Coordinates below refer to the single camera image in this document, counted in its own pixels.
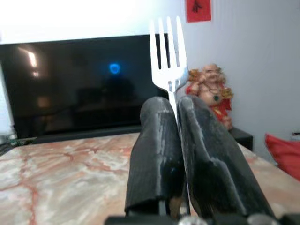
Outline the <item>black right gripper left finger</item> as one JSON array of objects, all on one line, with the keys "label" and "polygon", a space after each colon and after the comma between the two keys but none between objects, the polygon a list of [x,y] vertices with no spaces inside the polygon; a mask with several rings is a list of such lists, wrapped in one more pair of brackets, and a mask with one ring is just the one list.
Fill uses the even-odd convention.
[{"label": "black right gripper left finger", "polygon": [[125,212],[155,213],[159,202],[178,216],[184,187],[184,162],[177,123],[164,97],[145,101],[140,112],[142,129],[132,148]]}]

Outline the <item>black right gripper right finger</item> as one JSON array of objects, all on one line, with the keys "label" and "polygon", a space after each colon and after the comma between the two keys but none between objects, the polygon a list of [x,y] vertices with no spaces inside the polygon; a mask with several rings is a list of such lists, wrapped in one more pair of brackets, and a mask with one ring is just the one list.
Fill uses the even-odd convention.
[{"label": "black right gripper right finger", "polygon": [[232,135],[199,98],[177,104],[190,201],[196,213],[273,216],[250,166]]}]

